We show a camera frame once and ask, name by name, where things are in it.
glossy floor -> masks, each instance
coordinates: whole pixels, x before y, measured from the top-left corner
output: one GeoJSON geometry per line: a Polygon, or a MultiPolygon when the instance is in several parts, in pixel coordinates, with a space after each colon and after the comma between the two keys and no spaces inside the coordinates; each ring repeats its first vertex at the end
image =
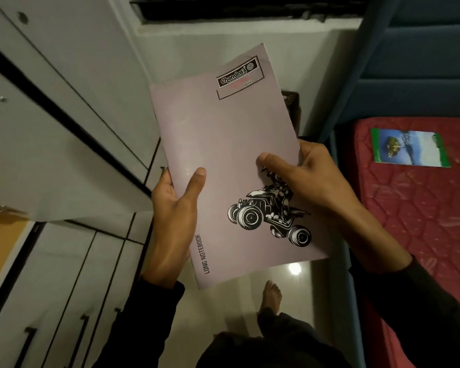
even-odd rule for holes
{"type": "Polygon", "coordinates": [[[300,262],[267,268],[200,291],[188,261],[179,278],[186,291],[159,367],[194,367],[213,335],[221,331],[260,336],[256,312],[267,280],[282,290],[280,311],[310,323],[331,341],[328,273],[329,260],[300,262]]]}

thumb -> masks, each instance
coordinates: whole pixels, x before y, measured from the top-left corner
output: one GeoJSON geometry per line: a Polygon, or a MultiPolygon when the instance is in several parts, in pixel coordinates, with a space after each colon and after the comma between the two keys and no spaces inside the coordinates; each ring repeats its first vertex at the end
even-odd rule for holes
{"type": "Polygon", "coordinates": [[[204,187],[204,183],[206,182],[206,169],[205,168],[197,168],[196,172],[194,172],[193,176],[189,180],[189,183],[186,187],[186,192],[184,192],[184,197],[190,199],[191,201],[196,202],[198,199],[199,194],[204,187]]]}
{"type": "Polygon", "coordinates": [[[259,155],[258,161],[271,172],[276,173],[281,178],[286,179],[288,174],[293,170],[294,166],[288,164],[279,156],[264,152],[259,155]]]}

book cover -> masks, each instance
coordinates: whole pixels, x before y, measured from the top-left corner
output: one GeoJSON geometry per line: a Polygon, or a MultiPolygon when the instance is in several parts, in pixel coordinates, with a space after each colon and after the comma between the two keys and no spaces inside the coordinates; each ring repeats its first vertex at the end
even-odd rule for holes
{"type": "Polygon", "coordinates": [[[262,152],[298,165],[300,148],[263,44],[195,77],[151,87],[174,189],[207,170],[190,247],[199,288],[328,256],[328,232],[262,152]]]}
{"type": "Polygon", "coordinates": [[[372,128],[371,137],[375,162],[450,167],[438,133],[372,128]]]}

hand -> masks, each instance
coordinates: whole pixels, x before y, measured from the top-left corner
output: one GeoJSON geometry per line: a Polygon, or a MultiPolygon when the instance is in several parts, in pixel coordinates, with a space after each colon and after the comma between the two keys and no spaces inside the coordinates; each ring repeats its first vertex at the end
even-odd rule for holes
{"type": "Polygon", "coordinates": [[[324,145],[300,140],[300,149],[304,157],[302,166],[290,165],[269,153],[259,155],[258,161],[315,206],[339,213],[361,205],[324,145]]]}
{"type": "Polygon", "coordinates": [[[198,220],[198,196],[206,181],[206,169],[197,168],[180,199],[166,169],[153,190],[155,248],[142,278],[172,289],[189,258],[189,246],[198,220]]]}

atv illustration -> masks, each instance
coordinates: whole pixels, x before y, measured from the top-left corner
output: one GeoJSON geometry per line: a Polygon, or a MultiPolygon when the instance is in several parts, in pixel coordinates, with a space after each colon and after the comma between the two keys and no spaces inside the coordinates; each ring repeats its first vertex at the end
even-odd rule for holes
{"type": "Polygon", "coordinates": [[[256,229],[264,221],[271,224],[271,234],[282,238],[287,236],[292,244],[305,247],[312,241],[308,228],[293,225],[295,218],[309,214],[304,210],[289,206],[293,192],[280,176],[263,169],[273,181],[272,185],[264,186],[262,190],[252,191],[249,199],[239,199],[228,209],[230,222],[239,224],[244,229],[256,229]]]}

